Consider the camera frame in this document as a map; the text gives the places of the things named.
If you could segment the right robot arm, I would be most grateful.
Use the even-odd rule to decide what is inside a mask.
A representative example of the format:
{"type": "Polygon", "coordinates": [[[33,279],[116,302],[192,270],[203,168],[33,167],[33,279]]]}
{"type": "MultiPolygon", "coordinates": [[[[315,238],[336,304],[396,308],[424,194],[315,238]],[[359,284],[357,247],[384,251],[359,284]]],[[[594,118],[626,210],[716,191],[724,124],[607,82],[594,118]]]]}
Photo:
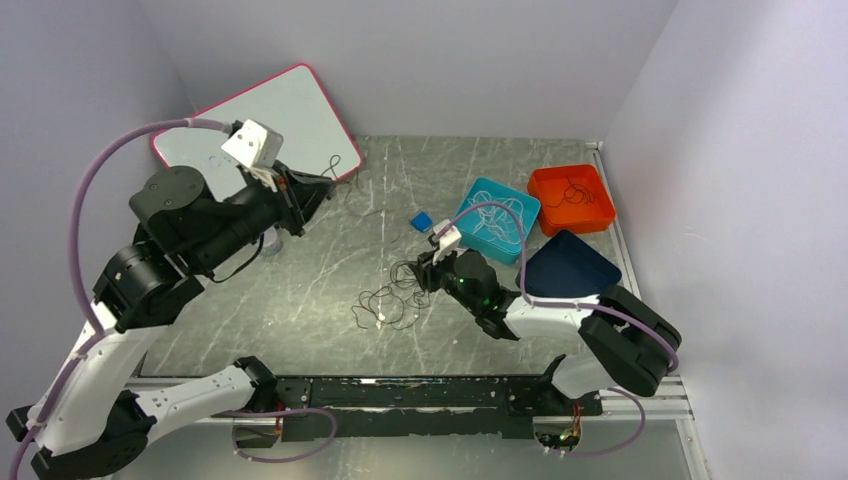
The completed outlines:
{"type": "Polygon", "coordinates": [[[565,413],[582,395],[610,387],[651,397],[679,364],[679,331],[618,285],[579,298],[522,295],[502,286],[495,270],[473,250],[442,259],[427,252],[410,270],[422,290],[445,292],[492,338],[554,338],[584,345],[584,352],[556,358],[544,373],[539,398],[550,413],[565,413]]]}

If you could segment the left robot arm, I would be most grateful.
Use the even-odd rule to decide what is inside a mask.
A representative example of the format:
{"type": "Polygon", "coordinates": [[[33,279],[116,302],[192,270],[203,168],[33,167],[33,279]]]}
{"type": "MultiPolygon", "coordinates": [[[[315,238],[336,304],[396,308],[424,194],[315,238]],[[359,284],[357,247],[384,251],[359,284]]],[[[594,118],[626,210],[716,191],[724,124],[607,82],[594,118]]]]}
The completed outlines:
{"type": "Polygon", "coordinates": [[[282,408],[278,382],[253,356],[209,376],[157,391],[126,384],[150,346],[202,294],[216,268],[264,233],[301,236],[335,182],[283,164],[264,183],[247,177],[233,196],[214,198],[203,175],[175,166],[151,176],[130,199],[139,221],[133,242],[106,264],[85,327],[50,390],[6,420],[41,479],[111,475],[154,441],[229,411],[261,416],[282,408]]]}

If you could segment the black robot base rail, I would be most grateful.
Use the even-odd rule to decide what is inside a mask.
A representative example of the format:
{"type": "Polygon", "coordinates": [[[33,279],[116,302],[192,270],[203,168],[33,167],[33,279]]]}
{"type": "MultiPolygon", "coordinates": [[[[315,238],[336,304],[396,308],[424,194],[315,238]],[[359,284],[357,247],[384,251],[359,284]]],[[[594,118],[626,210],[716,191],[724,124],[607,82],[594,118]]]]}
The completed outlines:
{"type": "Polygon", "coordinates": [[[293,411],[282,423],[282,438],[290,442],[330,432],[341,438],[496,434],[531,439],[537,420],[602,413],[599,393],[570,400],[542,386],[536,375],[289,376],[279,378],[271,404],[293,411]]]}

